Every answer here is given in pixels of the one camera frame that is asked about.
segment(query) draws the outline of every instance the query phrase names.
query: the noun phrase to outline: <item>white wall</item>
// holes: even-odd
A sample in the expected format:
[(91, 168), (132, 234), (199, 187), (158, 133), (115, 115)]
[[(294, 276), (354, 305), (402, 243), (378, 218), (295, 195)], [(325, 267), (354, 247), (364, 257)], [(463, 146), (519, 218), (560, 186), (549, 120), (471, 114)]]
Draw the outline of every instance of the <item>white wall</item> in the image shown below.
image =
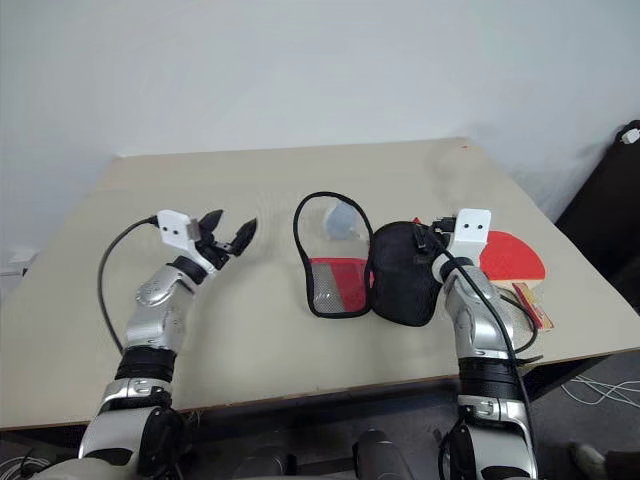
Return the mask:
[(115, 154), (467, 135), (555, 218), (640, 113), (640, 2), (14, 0), (2, 261)]

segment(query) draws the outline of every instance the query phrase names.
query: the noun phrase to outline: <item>black zipper pouch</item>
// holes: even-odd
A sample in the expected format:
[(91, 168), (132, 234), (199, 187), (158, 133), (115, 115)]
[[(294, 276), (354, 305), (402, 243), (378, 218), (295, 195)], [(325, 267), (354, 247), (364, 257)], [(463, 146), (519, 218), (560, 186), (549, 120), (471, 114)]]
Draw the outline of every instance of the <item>black zipper pouch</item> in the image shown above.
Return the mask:
[(373, 309), (402, 325), (426, 325), (440, 283), (437, 252), (418, 251), (415, 223), (389, 223), (373, 234), (362, 208), (334, 192), (305, 197), (293, 235), (305, 269), (307, 302), (318, 317), (351, 318)]

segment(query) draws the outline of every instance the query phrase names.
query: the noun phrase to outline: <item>beige table top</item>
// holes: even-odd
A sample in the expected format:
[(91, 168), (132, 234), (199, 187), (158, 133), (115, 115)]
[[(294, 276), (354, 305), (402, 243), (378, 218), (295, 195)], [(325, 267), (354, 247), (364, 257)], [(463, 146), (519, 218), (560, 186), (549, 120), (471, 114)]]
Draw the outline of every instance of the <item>beige table top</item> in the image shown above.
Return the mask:
[[(2, 310), (0, 426), (89, 420), (119, 358), (96, 301), (106, 246), (163, 208), (225, 209), (218, 238), (254, 216), (253, 244), (205, 286), (188, 318), (174, 377), (177, 408), (313, 395), (457, 374), (453, 330), (435, 317), (409, 328), (370, 313), (314, 317), (293, 242), (308, 193), (355, 199), (374, 229), (462, 207), (488, 208), (492, 228), (525, 239), (548, 270), (536, 290), (556, 324), (545, 361), (635, 349), (640, 320), (527, 195), (465, 139), (117, 159), (52, 239)], [(106, 300), (122, 336), (134, 294), (175, 256), (151, 227), (114, 251)]]

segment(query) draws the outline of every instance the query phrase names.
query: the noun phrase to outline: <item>black cable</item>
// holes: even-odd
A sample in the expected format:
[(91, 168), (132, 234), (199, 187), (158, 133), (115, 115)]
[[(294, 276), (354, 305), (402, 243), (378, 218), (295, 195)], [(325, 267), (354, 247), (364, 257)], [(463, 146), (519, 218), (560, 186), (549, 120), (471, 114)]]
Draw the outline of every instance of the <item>black cable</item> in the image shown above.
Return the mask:
[(520, 310), (522, 310), (522, 312), (527, 317), (527, 321), (529, 322), (529, 326), (531, 327), (531, 338), (523, 346), (521, 346), (520, 348), (516, 348), (514, 350), (515, 353), (522, 353), (526, 349), (530, 348), (531, 345), (533, 345), (536, 342), (536, 340), (538, 339), (538, 326), (533, 321), (533, 317), (529, 313), (529, 310), (527, 310), (522, 305), (520, 305), (518, 302), (516, 302), (515, 300), (512, 300), (511, 298), (509, 298), (509, 297), (507, 297), (505, 295), (500, 295), (500, 298), (502, 300), (504, 300), (505, 302), (507, 302), (508, 304), (513, 305), (514, 307), (519, 308)]
[(489, 312), (491, 312), (491, 315), (493, 315), (493, 318), (495, 318), (496, 323), (498, 324), (498, 328), (500, 329), (500, 332), (502, 333), (502, 338), (504, 339), (504, 343), (507, 347), (507, 356), (509, 357), (509, 362), (511, 363), (511, 368), (513, 368), (513, 371), (515, 372), (515, 376), (516, 379), (518, 381), (518, 388), (520, 390), (520, 393), (522, 395), (522, 399), (523, 399), (523, 403), (525, 406), (525, 411), (527, 413), (527, 422), (529, 423), (529, 436), (531, 438), (531, 445), (532, 448), (535, 452), (535, 435), (533, 432), (533, 421), (531, 418), (531, 402), (529, 401), (529, 395), (527, 394), (527, 389), (524, 386), (524, 382), (522, 381), (522, 376), (520, 375), (520, 372), (518, 371), (518, 359), (516, 358), (516, 353), (513, 350), (513, 345), (511, 345), (511, 340), (509, 339), (509, 332), (507, 332), (507, 328), (504, 326), (504, 322), (502, 321), (502, 318), (500, 318), (500, 315), (498, 314), (498, 312), (496, 311), (496, 309), (494, 308), (494, 306), (491, 304), (491, 302), (489, 302), (489, 300), (487, 300), (487, 298), (485, 297), (484, 293), (482, 292), (482, 290), (480, 290), (480, 288), (478, 287), (478, 285), (476, 285), (476, 283), (473, 281), (473, 279), (469, 276), (469, 274), (466, 272), (466, 270), (462, 267), (462, 265), (460, 265), (460, 262), (458, 261), (457, 258), (455, 258), (451, 252), (449, 250), (446, 249), (446, 247), (440, 242), (440, 239), (437, 237), (437, 235), (431, 231), (430, 228), (428, 227), (424, 227), (423, 228), (429, 233), (429, 235), (431, 236), (432, 240), (435, 242), (436, 246), (442, 251), (442, 253), (444, 254), (445, 257), (447, 257), (449, 259), (449, 261), (453, 264), (453, 266), (456, 268), (456, 270), (458, 270), (458, 272), (460, 272), (460, 275), (462, 275), (462, 277), (467, 281), (467, 283), (469, 284), (469, 286), (471, 287), (471, 289), (475, 292), (475, 294), (478, 296), (478, 298), (482, 301), (482, 303), (484, 303), (485, 307), (487, 307), (487, 310), (489, 310)]
[(102, 258), (100, 259), (100, 265), (98, 266), (98, 303), (100, 304), (100, 311), (102, 312), (102, 317), (104, 318), (104, 324), (107, 326), (107, 330), (109, 330), (109, 335), (111, 335), (111, 339), (115, 344), (116, 348), (122, 355), (124, 349), (122, 348), (122, 343), (120, 343), (120, 339), (116, 334), (116, 331), (113, 329), (113, 325), (111, 323), (111, 318), (109, 317), (109, 312), (107, 312), (107, 306), (104, 303), (104, 292), (103, 292), (103, 276), (104, 276), (104, 266), (107, 263), (107, 259), (111, 254), (111, 251), (115, 248), (115, 246), (126, 237), (132, 230), (138, 228), (140, 225), (158, 225), (158, 218), (153, 215), (148, 218), (144, 218), (142, 220), (138, 220), (137, 222), (129, 225), (120, 235), (113, 239), (113, 241), (109, 244), (107, 249), (102, 254)]

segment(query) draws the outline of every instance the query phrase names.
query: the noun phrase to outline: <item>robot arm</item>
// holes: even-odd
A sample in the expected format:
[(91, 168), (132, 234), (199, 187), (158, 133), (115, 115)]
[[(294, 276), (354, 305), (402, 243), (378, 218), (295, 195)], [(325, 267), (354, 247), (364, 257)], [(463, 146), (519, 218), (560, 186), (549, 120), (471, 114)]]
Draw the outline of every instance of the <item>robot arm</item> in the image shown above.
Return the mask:
[(217, 210), (197, 222), (170, 210), (158, 213), (163, 242), (182, 255), (138, 290), (122, 360), (87, 427), (79, 459), (53, 466), (37, 478), (157, 478), (175, 465), (184, 426), (171, 408), (171, 380), (188, 309), (204, 280), (215, 277), (231, 255), (240, 256), (257, 228), (251, 220), (233, 242), (220, 243), (213, 230), (221, 216)]
[[(511, 343), (513, 325), (501, 308), (499, 292), (476, 266), (487, 243), (491, 213), (463, 209), (454, 221), (453, 232), (450, 228), (446, 232), (450, 234), (448, 250), (498, 313)], [(451, 226), (453, 221), (444, 223)], [(424, 244), (424, 235), (417, 238), (419, 245), (421, 241)], [(438, 257), (433, 270), (434, 277), (444, 282), (445, 309), (453, 320), (460, 368), (460, 416), (443, 442), (448, 443), (443, 447), (448, 446), (449, 450), (449, 478), (536, 478), (531, 426), (507, 339), (493, 314), (448, 257)]]

